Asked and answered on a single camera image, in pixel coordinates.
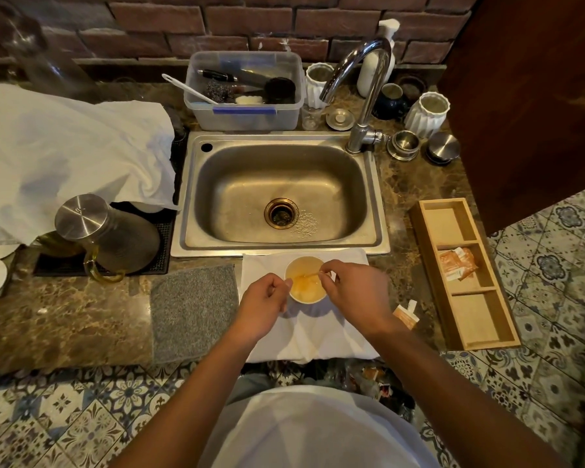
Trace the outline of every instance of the white cloth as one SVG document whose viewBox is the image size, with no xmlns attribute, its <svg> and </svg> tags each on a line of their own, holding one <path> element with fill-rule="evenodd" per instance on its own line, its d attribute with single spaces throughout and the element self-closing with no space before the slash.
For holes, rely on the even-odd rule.
<svg viewBox="0 0 585 468">
<path fill-rule="evenodd" d="M 377 401 L 329 387 L 271 389 L 226 406 L 206 467 L 438 468 L 416 430 Z"/>
<path fill-rule="evenodd" d="M 323 261 L 340 259 L 346 263 L 368 264 L 366 253 L 361 248 L 312 253 L 275 253 L 265 256 L 246 254 L 242 257 L 238 294 L 242 297 L 252 282 L 268 273 L 284 279 L 288 264 L 300 256 L 315 256 Z M 286 313 L 278 317 L 273 329 L 257 343 L 247 362 L 273 359 L 308 362 L 313 359 L 373 359 L 379 356 L 366 338 L 345 320 L 328 297 L 312 305 L 300 304 L 289 297 L 287 306 Z"/>
<path fill-rule="evenodd" d="M 177 209 L 162 105 L 84 101 L 0 84 L 0 243 L 54 229 L 69 198 L 95 193 Z"/>
</svg>

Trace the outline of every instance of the wooden door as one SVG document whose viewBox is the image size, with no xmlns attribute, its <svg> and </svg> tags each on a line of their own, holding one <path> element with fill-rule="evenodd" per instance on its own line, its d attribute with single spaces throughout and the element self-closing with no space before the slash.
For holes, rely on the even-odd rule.
<svg viewBox="0 0 585 468">
<path fill-rule="evenodd" d="M 585 0 L 481 0 L 439 88 L 488 234 L 585 189 Z"/>
</svg>

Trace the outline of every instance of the hand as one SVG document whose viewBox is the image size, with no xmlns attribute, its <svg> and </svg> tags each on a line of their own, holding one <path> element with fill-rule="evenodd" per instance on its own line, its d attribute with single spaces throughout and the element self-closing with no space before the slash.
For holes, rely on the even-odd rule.
<svg viewBox="0 0 585 468">
<path fill-rule="evenodd" d="M 275 325 L 278 315 L 286 311 L 286 300 L 293 285 L 269 273 L 252 283 L 242 296 L 236 319 L 230 330 L 256 344 Z"/>
<path fill-rule="evenodd" d="M 330 271 L 336 274 L 335 282 Z M 363 335 L 397 320 L 390 312 L 388 276 L 376 267 L 333 259 L 320 267 L 319 279 L 331 301 Z"/>
</svg>

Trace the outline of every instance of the stainless steel pitcher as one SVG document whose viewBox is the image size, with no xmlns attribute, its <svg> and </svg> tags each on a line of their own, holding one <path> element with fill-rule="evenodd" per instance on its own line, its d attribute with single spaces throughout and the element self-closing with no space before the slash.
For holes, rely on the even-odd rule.
<svg viewBox="0 0 585 468">
<path fill-rule="evenodd" d="M 149 221 L 112 208 L 95 194 L 66 201 L 54 217 L 57 233 L 86 250 L 86 272 L 101 283 L 117 283 L 146 267 L 158 252 L 160 235 Z M 103 276 L 96 266 L 115 273 Z"/>
</svg>

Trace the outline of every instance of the metal lid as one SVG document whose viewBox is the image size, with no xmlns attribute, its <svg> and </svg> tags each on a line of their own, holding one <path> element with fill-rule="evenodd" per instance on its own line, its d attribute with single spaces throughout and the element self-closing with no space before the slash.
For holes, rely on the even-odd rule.
<svg viewBox="0 0 585 468">
<path fill-rule="evenodd" d="M 98 231 L 109 218 L 109 204 L 95 194 L 70 198 L 54 217 L 57 233 L 66 240 L 77 241 Z"/>
<path fill-rule="evenodd" d="M 353 127 L 356 119 L 349 110 L 335 109 L 328 113 L 326 121 L 333 130 L 347 131 Z"/>
<path fill-rule="evenodd" d="M 438 131 L 429 138 L 427 151 L 430 156 L 444 161 L 452 161 L 459 157 L 461 147 L 452 134 Z"/>
</svg>

